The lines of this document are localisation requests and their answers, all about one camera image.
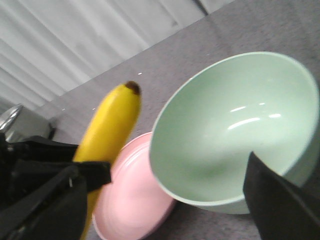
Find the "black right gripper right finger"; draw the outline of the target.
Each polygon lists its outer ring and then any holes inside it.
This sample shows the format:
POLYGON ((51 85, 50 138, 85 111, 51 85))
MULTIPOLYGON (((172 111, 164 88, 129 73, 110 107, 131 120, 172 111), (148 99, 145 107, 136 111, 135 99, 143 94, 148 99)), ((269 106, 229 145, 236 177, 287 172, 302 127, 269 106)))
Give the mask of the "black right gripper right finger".
POLYGON ((263 240, 318 240, 320 200, 265 165, 248 157, 243 193, 263 240))

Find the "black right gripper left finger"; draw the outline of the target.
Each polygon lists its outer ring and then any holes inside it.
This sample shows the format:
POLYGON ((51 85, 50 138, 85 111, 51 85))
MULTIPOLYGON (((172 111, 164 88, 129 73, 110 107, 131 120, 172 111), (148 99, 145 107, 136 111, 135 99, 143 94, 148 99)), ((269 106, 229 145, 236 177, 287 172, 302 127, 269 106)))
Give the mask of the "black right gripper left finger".
POLYGON ((0 138, 0 237, 78 240, 89 193, 111 182, 110 164, 73 162, 77 146, 32 136, 0 138))

